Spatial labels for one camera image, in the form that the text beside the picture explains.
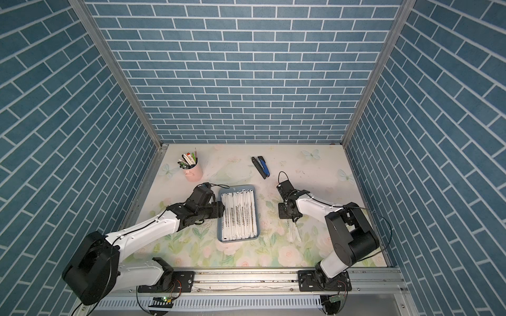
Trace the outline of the white straw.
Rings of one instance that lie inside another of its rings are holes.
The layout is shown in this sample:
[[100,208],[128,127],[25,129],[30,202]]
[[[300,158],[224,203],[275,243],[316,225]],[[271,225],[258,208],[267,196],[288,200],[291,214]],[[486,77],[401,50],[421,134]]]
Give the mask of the white straw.
[[237,232],[235,227],[235,206],[233,193],[227,195],[227,212],[229,217],[228,231],[229,239],[235,240],[237,238]]
[[222,241],[225,242],[230,240],[229,195],[222,194],[221,201],[225,208],[223,212],[223,224],[222,224]]

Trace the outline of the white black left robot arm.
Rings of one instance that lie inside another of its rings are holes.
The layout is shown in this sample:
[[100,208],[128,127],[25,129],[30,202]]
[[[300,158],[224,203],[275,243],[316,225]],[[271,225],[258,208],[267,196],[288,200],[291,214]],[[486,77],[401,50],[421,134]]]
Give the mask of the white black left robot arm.
[[173,268],[164,259],[151,258],[140,267],[124,267],[124,260],[164,236],[218,219],[224,211],[212,184],[199,184],[185,202],[172,204],[151,219],[114,233],[95,231],[85,236],[64,268],[62,279],[84,305],[97,304],[110,292],[124,288],[171,290]]

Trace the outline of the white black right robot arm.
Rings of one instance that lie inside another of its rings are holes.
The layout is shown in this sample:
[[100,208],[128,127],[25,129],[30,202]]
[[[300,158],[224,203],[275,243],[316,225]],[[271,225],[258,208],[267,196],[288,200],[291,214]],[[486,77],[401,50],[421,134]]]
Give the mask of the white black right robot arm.
[[380,247],[379,239],[356,203],[335,205],[314,197],[307,190],[294,188],[289,180],[276,186],[282,202],[279,218],[296,223],[304,216],[326,224],[333,250],[318,262],[306,280],[326,291],[350,290],[343,280],[346,270]]

